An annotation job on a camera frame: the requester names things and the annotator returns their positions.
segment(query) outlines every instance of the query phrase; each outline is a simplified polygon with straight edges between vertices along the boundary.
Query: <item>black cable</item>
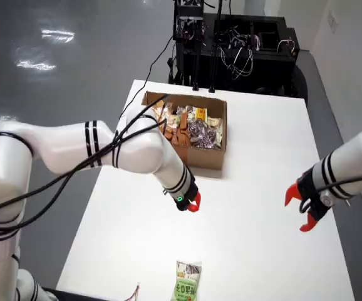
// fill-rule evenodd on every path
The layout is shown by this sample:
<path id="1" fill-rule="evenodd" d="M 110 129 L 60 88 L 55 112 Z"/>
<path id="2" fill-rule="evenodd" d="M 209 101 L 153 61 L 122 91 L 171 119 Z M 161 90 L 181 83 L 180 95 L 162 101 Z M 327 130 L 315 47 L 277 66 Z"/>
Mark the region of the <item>black cable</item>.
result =
<path id="1" fill-rule="evenodd" d="M 205 3 L 208 7 L 216 9 L 216 7 L 215 7 L 215 6 L 213 6 L 213 5 L 209 4 L 209 3 L 207 3 L 206 1 L 204 1 L 204 3 Z"/>
<path id="2" fill-rule="evenodd" d="M 156 58 L 156 60 L 153 61 L 153 63 L 150 65 L 150 68 L 149 68 L 149 73 L 148 73 L 148 76 L 146 77 L 146 80 L 145 80 L 145 83 L 143 84 L 143 87 L 141 89 L 138 90 L 138 92 L 133 96 L 132 100 L 129 102 L 128 105 L 125 106 L 123 112 L 120 114 L 120 117 L 118 119 L 120 119 L 122 117 L 122 115 L 124 114 L 125 110 L 130 106 L 130 104 L 134 101 L 135 97 L 137 97 L 137 95 L 139 94 L 139 92 L 141 92 L 145 86 L 146 86 L 146 83 L 148 82 L 148 79 L 149 79 L 149 76 L 150 76 L 150 73 L 152 72 L 152 67 L 153 65 L 158 61 L 158 59 L 162 56 L 162 54 L 164 53 L 164 51 L 166 51 L 167 49 L 167 46 L 168 44 L 170 44 L 171 40 L 173 39 L 173 36 L 171 35 L 171 38 L 169 39 L 169 41 L 167 42 L 166 44 L 166 47 L 163 49 L 162 52 L 160 52 L 160 54 L 158 55 L 158 57 Z"/>
<path id="3" fill-rule="evenodd" d="M 304 204 L 306 203 L 306 201 L 301 201 L 301 203 L 299 204 L 299 212 L 300 213 L 305 213 L 309 209 L 309 207 L 312 205 L 312 201 L 309 201 L 306 204 L 306 206 L 304 207 Z"/>
<path id="4" fill-rule="evenodd" d="M 356 177 L 349 177 L 348 179 L 345 180 L 341 180 L 341 181 L 337 181 L 328 185 L 324 185 L 323 187 L 320 187 L 316 190 L 317 193 L 320 193 L 323 190 L 335 187 L 335 186 L 340 186 L 343 184 L 349 184 L 349 183 L 354 183 L 354 182 L 360 182 L 362 181 L 362 176 L 356 176 Z"/>
<path id="5" fill-rule="evenodd" d="M 21 228 L 24 228 L 25 226 L 33 223 L 34 221 L 36 221 L 38 218 L 40 218 L 42 215 L 45 214 L 45 212 L 47 212 L 47 210 L 49 210 L 50 207 L 52 207 L 52 205 L 56 202 L 56 200 L 58 199 L 58 197 L 60 196 L 60 194 L 62 193 L 63 189 L 65 188 L 65 186 L 67 185 L 68 181 L 71 179 L 71 177 L 74 175 L 74 173 L 76 173 L 77 171 L 86 168 L 87 166 L 90 165 L 91 162 L 97 161 L 98 159 L 101 159 L 103 156 L 105 156 L 106 154 L 108 154 L 109 152 L 113 152 L 117 146 L 119 146 L 120 144 L 124 143 L 125 141 L 131 139 L 132 137 L 142 134 L 144 132 L 148 132 L 149 130 L 154 129 L 155 127 L 159 127 L 162 124 L 165 124 L 167 122 L 167 119 L 164 119 L 163 121 L 156 123 L 154 125 L 151 125 L 149 127 L 146 127 L 142 130 L 138 130 L 130 135 L 128 135 L 125 138 L 122 138 L 123 134 L 125 132 L 127 132 L 127 130 L 137 121 L 137 119 L 139 119 L 149 108 L 151 108 L 152 106 L 154 106 L 156 103 L 158 103 L 159 101 L 163 100 L 164 98 L 168 97 L 168 95 L 163 95 L 161 97 L 159 97 L 157 100 L 155 100 L 154 102 L 152 102 L 150 105 L 146 106 L 141 112 L 139 112 L 126 126 L 125 128 L 121 131 L 121 133 L 119 133 L 114 139 L 113 142 L 111 142 L 110 144 L 106 145 L 104 148 L 102 148 L 101 150 L 99 150 L 98 152 L 96 152 L 95 154 L 93 154 L 92 156 L 90 156 L 89 158 L 86 158 L 84 161 L 82 161 L 81 163 L 79 163 L 76 167 L 74 167 L 72 170 L 66 172 L 65 174 L 57 177 L 56 179 L 53 179 L 50 183 L 48 183 L 47 185 L 39 188 L 39 189 L 35 189 L 34 191 L 31 191 L 30 193 L 27 194 L 23 194 L 22 196 L 18 196 L 14 199 L 11 199 L 9 201 L 3 202 L 2 204 L 0 204 L 0 209 L 8 206 L 10 204 L 13 204 L 17 201 L 20 201 L 24 198 L 26 198 L 28 195 L 35 195 L 37 193 L 40 193 L 43 190 L 46 190 L 47 188 L 49 188 L 50 186 L 52 186 L 53 184 L 57 183 L 58 181 L 60 181 L 61 179 L 63 179 L 64 177 L 66 178 L 64 180 L 64 182 L 60 185 L 59 189 L 57 190 L 57 192 L 54 194 L 53 198 L 49 201 L 49 203 L 41 210 L 39 211 L 36 215 L 34 215 L 32 218 L 29 218 L 26 221 L 23 221 L 17 225 L 14 226 L 7 226 L 7 227 L 1 227 L 0 226 L 0 235 L 6 235 L 6 234 L 10 234 L 12 231 L 17 231 Z"/>

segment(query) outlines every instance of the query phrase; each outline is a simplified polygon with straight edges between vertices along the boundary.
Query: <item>green packaged food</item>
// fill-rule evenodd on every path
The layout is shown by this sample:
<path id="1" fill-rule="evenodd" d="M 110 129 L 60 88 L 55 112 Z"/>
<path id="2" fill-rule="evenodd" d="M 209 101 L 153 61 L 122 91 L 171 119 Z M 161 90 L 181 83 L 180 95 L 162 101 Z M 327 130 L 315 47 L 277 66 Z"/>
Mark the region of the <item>green packaged food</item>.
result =
<path id="1" fill-rule="evenodd" d="M 196 301 L 201 271 L 200 263 L 189 264 L 177 261 L 177 281 L 171 301 Z"/>

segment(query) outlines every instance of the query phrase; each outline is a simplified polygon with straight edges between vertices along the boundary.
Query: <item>table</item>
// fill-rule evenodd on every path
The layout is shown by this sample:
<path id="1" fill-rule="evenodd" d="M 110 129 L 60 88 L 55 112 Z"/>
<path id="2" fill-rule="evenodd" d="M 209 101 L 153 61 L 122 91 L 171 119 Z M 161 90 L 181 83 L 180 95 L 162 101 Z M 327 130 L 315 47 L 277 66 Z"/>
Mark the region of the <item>table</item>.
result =
<path id="1" fill-rule="evenodd" d="M 134 81 L 127 103 L 142 85 Z M 302 233 L 298 200 L 284 207 L 286 189 L 319 160 L 304 100 L 153 82 L 145 90 L 227 101 L 223 170 L 192 169 L 202 195 L 193 214 L 153 176 L 103 167 L 57 289 L 124 300 L 140 282 L 139 301 L 168 301 L 183 260 L 202 262 L 203 301 L 354 300 L 332 211 Z"/>

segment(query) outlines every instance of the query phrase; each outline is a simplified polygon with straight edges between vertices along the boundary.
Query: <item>food label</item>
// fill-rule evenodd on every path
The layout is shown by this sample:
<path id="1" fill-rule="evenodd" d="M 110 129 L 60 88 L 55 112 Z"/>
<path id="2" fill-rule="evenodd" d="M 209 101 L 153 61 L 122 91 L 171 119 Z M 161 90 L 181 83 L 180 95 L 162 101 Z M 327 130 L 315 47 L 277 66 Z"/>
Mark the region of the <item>food label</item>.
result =
<path id="1" fill-rule="evenodd" d="M 207 122 L 207 109 L 196 108 L 195 118 Z"/>
<path id="2" fill-rule="evenodd" d="M 177 279 L 174 288 L 174 295 L 177 301 L 195 301 L 196 282 L 187 279 Z"/>

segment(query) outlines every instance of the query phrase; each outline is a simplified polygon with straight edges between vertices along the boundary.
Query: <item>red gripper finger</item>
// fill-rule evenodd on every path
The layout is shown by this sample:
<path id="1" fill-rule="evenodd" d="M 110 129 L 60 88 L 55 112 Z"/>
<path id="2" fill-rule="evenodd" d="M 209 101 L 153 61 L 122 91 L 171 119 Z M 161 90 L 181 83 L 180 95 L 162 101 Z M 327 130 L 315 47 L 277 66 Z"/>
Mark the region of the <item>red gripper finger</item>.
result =
<path id="1" fill-rule="evenodd" d="M 200 193 L 198 191 L 194 201 L 196 202 L 196 205 L 195 204 L 189 204 L 188 206 L 188 210 L 191 211 L 191 212 L 196 212 L 199 210 L 199 206 L 200 206 Z"/>
<path id="2" fill-rule="evenodd" d="M 308 213 L 308 223 L 303 224 L 300 228 L 302 232 L 308 232 L 311 231 L 318 222 Z"/>
<path id="3" fill-rule="evenodd" d="M 286 192 L 286 202 L 285 206 L 287 206 L 292 198 L 300 199 L 302 200 L 301 193 L 298 190 L 298 184 L 295 182 L 293 185 L 291 185 Z"/>

